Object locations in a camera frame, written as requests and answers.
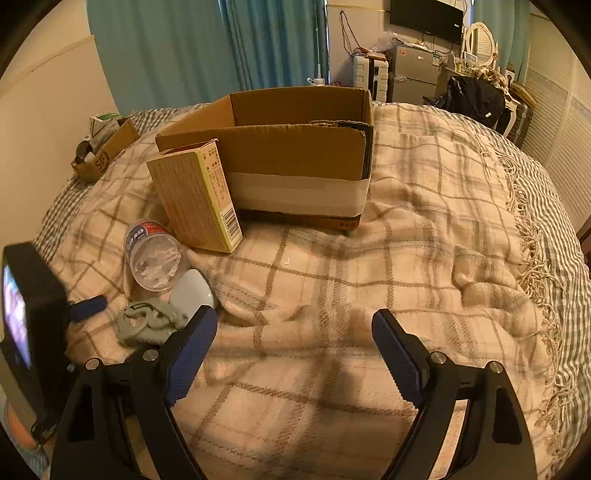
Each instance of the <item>bed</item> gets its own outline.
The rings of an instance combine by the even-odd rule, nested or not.
[[[69,355],[123,361],[114,319],[133,289],[130,222],[167,219],[145,162],[154,135],[199,106],[131,115],[141,138],[94,186],[72,179],[35,245],[70,299],[109,308],[70,326]],[[209,478],[379,478],[410,428],[373,345],[388,307],[452,360],[503,362],[534,444],[538,477],[589,422],[591,285],[543,168],[472,120],[376,104],[372,180],[351,233],[252,223],[232,255],[190,252],[220,299],[218,336],[173,413]],[[444,476],[463,409],[432,478]]]

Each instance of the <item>illuminated screen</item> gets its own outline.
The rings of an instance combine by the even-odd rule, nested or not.
[[[4,266],[4,319],[12,335],[12,339],[28,367],[31,366],[31,352],[27,339],[27,322],[25,301],[17,287],[8,266]]]

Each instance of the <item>blue curtain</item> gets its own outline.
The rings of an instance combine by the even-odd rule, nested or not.
[[[511,63],[518,81],[524,83],[530,47],[529,0],[475,0],[472,15],[474,22],[486,24],[499,43],[501,73]]]
[[[241,90],[217,0],[87,0],[87,12],[120,113]]]
[[[87,0],[120,113],[328,74],[324,0]]]
[[[328,76],[324,0],[220,0],[244,89]]]

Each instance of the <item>blanket fringe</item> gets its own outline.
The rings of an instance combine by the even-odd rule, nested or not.
[[[527,194],[521,187],[513,159],[496,149],[495,154],[506,172],[509,188],[507,208],[514,214],[517,229],[523,239],[525,270],[518,276],[518,284],[543,312],[544,320],[541,329],[533,335],[542,336],[553,369],[553,373],[548,376],[546,382],[546,388],[551,388],[553,393],[540,409],[540,417],[536,425],[544,427],[549,424],[552,427],[554,434],[548,438],[552,448],[551,454],[556,458],[556,465],[562,465],[569,452],[565,445],[566,433],[570,428],[566,411],[569,403],[572,402],[575,387],[572,381],[568,385],[558,383],[556,363],[561,348],[562,331],[556,312],[548,302],[548,281],[555,282],[563,290],[564,286],[549,272],[548,265],[544,261],[541,251],[541,229],[531,216]]]

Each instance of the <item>striped bedding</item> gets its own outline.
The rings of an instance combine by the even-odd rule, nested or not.
[[[377,110],[385,108],[377,105]],[[180,113],[181,109],[135,112],[131,118],[140,135]],[[545,170],[500,135],[480,124],[447,112],[442,118],[460,122],[468,131],[488,139],[504,166],[512,171],[515,187],[527,203],[527,215],[534,226],[534,239],[547,269],[541,278],[543,302],[553,312],[557,331],[557,375],[552,402],[558,412],[555,419],[562,447],[554,469],[574,449],[589,422],[591,372],[589,349],[591,335],[587,318],[591,301],[589,272],[583,262],[575,232],[558,194]],[[47,212],[35,245],[49,263],[76,216],[91,186],[76,179],[66,186]]]

